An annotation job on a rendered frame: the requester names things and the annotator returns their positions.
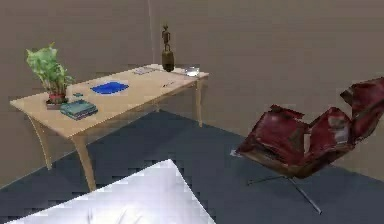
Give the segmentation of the light wooden table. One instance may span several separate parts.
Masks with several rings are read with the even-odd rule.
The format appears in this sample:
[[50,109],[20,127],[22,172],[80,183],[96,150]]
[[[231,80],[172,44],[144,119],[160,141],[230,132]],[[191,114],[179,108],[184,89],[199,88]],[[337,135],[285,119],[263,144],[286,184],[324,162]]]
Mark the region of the light wooden table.
[[[187,76],[185,70],[177,68],[167,72],[158,64],[148,67],[155,71],[143,75],[133,73],[134,69],[103,76],[93,80],[70,85],[67,88],[68,98],[73,101],[74,93],[82,93],[83,99],[93,103],[98,112],[81,120],[74,120],[58,110],[46,108],[48,94],[46,92],[15,99],[12,106],[26,114],[31,121],[45,156],[46,166],[52,166],[48,142],[44,130],[46,128],[73,142],[79,155],[88,188],[96,189],[91,159],[87,150],[87,138],[122,124],[133,114],[146,106],[159,107],[160,102],[189,87],[195,88],[196,120],[201,121],[202,84],[209,74],[201,72],[197,76]],[[128,88],[113,94],[98,94],[91,87],[108,82],[127,84]]]

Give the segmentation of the dark bronze figure statue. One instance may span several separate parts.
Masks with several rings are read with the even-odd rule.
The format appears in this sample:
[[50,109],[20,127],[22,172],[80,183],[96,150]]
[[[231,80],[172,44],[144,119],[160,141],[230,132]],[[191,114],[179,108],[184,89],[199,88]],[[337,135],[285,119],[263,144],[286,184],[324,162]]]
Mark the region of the dark bronze figure statue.
[[169,44],[171,35],[168,31],[167,24],[163,25],[162,39],[164,42],[164,49],[162,51],[162,66],[165,71],[171,72],[174,70],[174,55]]

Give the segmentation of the blue flat sheet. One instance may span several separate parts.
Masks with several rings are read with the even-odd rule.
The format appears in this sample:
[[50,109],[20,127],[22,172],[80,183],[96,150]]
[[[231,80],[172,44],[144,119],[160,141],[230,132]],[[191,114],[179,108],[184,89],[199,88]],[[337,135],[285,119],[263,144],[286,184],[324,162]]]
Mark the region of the blue flat sheet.
[[119,82],[108,82],[98,86],[91,87],[91,90],[98,94],[113,94],[128,88],[127,84]]

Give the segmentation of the red lounge chair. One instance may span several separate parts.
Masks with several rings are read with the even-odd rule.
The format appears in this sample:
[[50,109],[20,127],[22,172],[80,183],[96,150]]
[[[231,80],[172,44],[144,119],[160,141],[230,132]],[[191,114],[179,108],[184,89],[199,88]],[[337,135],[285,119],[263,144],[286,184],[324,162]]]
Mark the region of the red lounge chair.
[[273,104],[231,154],[244,157],[295,184],[352,151],[384,116],[384,77],[352,84],[340,93],[346,114],[331,107],[310,123],[304,114]]

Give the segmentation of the teal stack of books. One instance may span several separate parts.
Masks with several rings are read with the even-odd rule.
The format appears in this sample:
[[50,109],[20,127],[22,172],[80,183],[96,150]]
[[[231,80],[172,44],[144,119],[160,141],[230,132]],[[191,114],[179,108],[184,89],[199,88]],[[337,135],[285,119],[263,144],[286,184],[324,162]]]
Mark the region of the teal stack of books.
[[63,104],[60,107],[60,112],[71,119],[81,120],[98,112],[97,107],[85,100],[77,100],[71,103]]

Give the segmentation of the green potted house plant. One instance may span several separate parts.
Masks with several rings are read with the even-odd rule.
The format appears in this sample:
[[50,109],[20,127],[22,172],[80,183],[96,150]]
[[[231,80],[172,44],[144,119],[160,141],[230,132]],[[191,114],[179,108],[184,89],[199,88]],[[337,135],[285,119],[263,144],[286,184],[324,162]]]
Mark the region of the green potted house plant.
[[48,93],[46,104],[60,107],[68,102],[67,87],[73,84],[75,79],[68,74],[68,70],[58,61],[57,56],[58,50],[54,42],[47,47],[26,50],[26,63]]

